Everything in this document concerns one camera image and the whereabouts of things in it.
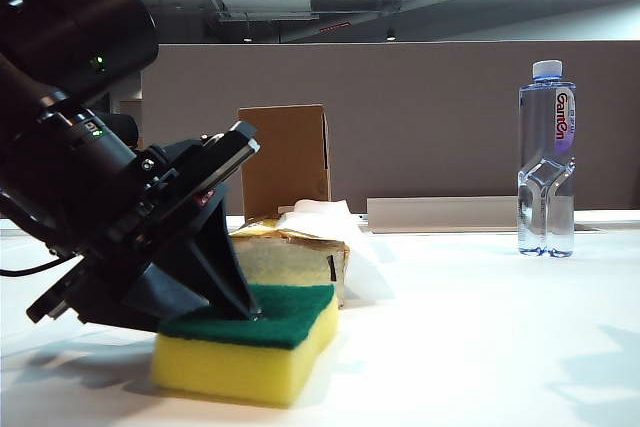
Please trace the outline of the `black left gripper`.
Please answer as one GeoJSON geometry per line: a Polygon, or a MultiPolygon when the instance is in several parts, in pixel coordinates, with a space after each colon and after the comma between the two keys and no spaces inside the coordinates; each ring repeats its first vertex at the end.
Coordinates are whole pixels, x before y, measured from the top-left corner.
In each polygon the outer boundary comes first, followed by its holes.
{"type": "Polygon", "coordinates": [[[262,313],[226,222],[225,181],[259,149],[255,128],[170,147],[152,145],[114,169],[74,162],[62,196],[58,252],[81,261],[26,310],[34,322],[73,310],[83,323],[156,332],[204,306],[224,319],[262,313]]]}

